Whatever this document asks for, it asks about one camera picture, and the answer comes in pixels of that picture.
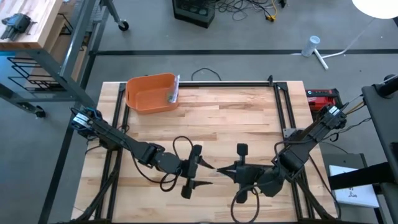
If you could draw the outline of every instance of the caster wheel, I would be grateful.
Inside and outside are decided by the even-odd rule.
[[[121,26],[121,25],[119,25],[119,29],[121,30],[121,31],[126,31],[126,30],[128,30],[129,29],[129,23],[127,22],[127,21],[122,21],[122,23],[123,23],[123,26]]]
[[[45,111],[43,110],[43,108],[41,106],[36,106],[36,108],[38,109],[36,111],[36,118],[45,118]]]

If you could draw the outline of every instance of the wooden workbench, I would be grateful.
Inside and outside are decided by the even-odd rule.
[[[305,128],[312,123],[312,117],[303,83],[288,82],[288,86],[297,127]],[[118,82],[103,83],[99,97],[98,109],[109,123],[112,122],[118,88]],[[138,116],[130,110],[130,130],[127,134],[140,141],[160,144],[170,152],[176,136],[188,136],[194,144],[203,146],[204,159],[215,167],[228,166],[238,160],[237,143],[248,144],[248,163],[271,163],[274,144],[282,139],[273,88],[181,88],[178,100],[179,106],[174,111]],[[122,105],[118,126],[123,118],[124,100]],[[98,142],[92,142],[89,147],[97,144]],[[176,148],[181,158],[188,157],[188,142],[178,141]],[[86,155],[72,218],[78,217],[99,191],[105,154],[104,149],[97,148]],[[311,155],[327,181],[320,148],[314,148]],[[141,167],[149,177],[160,180],[163,176],[155,169]],[[311,191],[321,205],[335,215],[333,199],[322,185],[315,168],[310,162],[305,167]],[[214,184],[198,187],[193,191],[191,199],[187,200],[180,196],[181,186],[185,184],[185,180],[180,178],[173,191],[164,193],[159,185],[152,184],[139,175],[130,153],[124,151],[113,222],[232,222],[229,211],[238,184],[201,166],[196,180]],[[104,214],[108,200],[106,197]],[[302,194],[300,201],[306,217]],[[275,197],[261,195],[260,203],[261,211],[256,222],[296,220],[292,189],[287,181]],[[248,194],[247,202],[236,205],[234,212],[238,220],[246,222],[252,218],[255,210],[255,196]]]
[[[23,13],[36,22],[16,41],[0,40],[0,50],[44,48],[61,5],[62,0],[0,0],[0,19]],[[0,35],[5,30],[6,26],[0,23]]]

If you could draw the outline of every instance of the gray floor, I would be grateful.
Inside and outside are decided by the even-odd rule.
[[[109,19],[100,50],[176,50],[176,49],[301,49],[310,35],[321,37],[320,49],[343,49],[370,21],[354,8],[351,1],[290,1],[273,24],[263,15],[248,10],[249,17],[236,22],[231,14],[217,13],[209,29],[203,29],[172,16],[167,0],[117,0],[121,17],[130,23],[130,31],[121,33]],[[392,20],[376,20],[354,49],[396,49],[398,28]],[[343,101],[358,96],[361,87],[380,82],[384,76],[398,73],[398,55],[347,55],[329,58],[324,71],[315,57],[292,55],[245,56],[168,56],[97,57],[87,92],[95,100],[102,82],[126,81],[132,77],[162,72],[190,74],[202,67],[216,70],[223,80],[303,80],[306,88],[337,88]],[[15,75],[2,72],[0,81]],[[196,80],[215,80],[207,72]],[[0,220],[4,223],[35,223],[70,116],[71,103],[41,103],[46,119],[33,116],[0,101]],[[349,124],[369,116],[363,109],[349,117]],[[372,123],[364,123],[340,136],[337,145],[348,152],[363,152],[368,164],[386,160]],[[85,140],[74,136],[51,222],[69,219],[84,161]],[[322,145],[324,153],[341,153]],[[373,211],[342,205],[343,219],[375,223]]]

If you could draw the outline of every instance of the orange plastic basket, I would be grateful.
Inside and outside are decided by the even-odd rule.
[[[178,105],[169,103],[174,92],[175,75],[163,73],[130,79],[126,84],[126,104],[139,114],[174,110]]]

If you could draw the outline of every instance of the wooden table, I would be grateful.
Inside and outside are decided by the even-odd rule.
[[[312,123],[312,117],[303,83],[287,83],[297,127],[306,128]],[[103,83],[98,109],[107,122],[112,122],[118,88],[118,82]],[[130,110],[130,130],[127,134],[140,141],[160,144],[170,152],[176,136],[188,136],[194,144],[203,146],[204,159],[215,167],[228,166],[238,160],[237,143],[248,144],[247,162],[271,163],[274,144],[282,139],[273,88],[181,88],[178,100],[179,106],[174,111],[139,116]],[[118,126],[122,121],[124,100],[122,105]],[[89,147],[97,144],[98,142],[92,142]],[[188,157],[188,142],[178,141],[176,148],[180,157]],[[105,154],[104,149],[98,148],[86,155],[72,218],[79,216],[99,191]],[[327,181],[320,148],[315,147],[311,155]],[[311,191],[326,210],[335,216],[333,199],[322,185],[314,166],[308,162],[305,168]],[[142,166],[142,170],[155,179],[163,176],[163,173],[155,169]],[[198,168],[196,180],[214,184],[195,189],[191,199],[187,200],[180,196],[181,186],[185,184],[185,180],[180,178],[173,191],[164,193],[159,185],[152,184],[139,175],[130,153],[125,150],[113,222],[232,222],[229,210],[238,184],[205,167]],[[306,217],[301,192],[300,196]],[[107,209],[108,200],[106,197],[103,211]],[[291,185],[287,181],[275,197],[261,195],[260,203],[261,211],[257,222],[292,222],[297,219]],[[252,218],[255,210],[255,196],[249,194],[247,202],[237,205],[234,213],[238,220],[246,222]]]
[[[0,19],[23,13],[37,22],[28,28],[28,32],[20,34],[16,41],[0,40],[0,50],[44,48],[61,5],[62,0],[0,0]],[[6,26],[0,23],[0,34],[5,30]]]

